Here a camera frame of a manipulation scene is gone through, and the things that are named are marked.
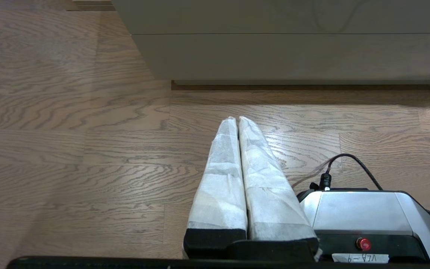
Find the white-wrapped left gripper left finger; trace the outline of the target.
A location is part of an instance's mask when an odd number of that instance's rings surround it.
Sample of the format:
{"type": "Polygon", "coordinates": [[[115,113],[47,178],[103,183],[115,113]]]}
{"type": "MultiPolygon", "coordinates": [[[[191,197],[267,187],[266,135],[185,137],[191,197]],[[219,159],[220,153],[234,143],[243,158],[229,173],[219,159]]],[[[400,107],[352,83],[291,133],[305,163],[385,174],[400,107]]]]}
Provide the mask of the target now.
{"type": "Polygon", "coordinates": [[[223,259],[247,240],[248,219],[237,121],[224,119],[211,143],[184,235],[186,259],[223,259]]]}

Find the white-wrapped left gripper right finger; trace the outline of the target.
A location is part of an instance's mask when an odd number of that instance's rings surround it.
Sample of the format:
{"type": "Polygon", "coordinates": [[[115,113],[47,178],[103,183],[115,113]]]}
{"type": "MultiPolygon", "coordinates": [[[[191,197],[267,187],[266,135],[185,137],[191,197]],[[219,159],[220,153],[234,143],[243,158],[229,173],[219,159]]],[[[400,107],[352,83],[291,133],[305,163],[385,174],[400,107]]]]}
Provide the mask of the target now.
{"type": "Polygon", "coordinates": [[[317,262],[320,241],[261,128],[240,116],[236,124],[246,206],[246,240],[232,258],[260,262],[317,262]]]}

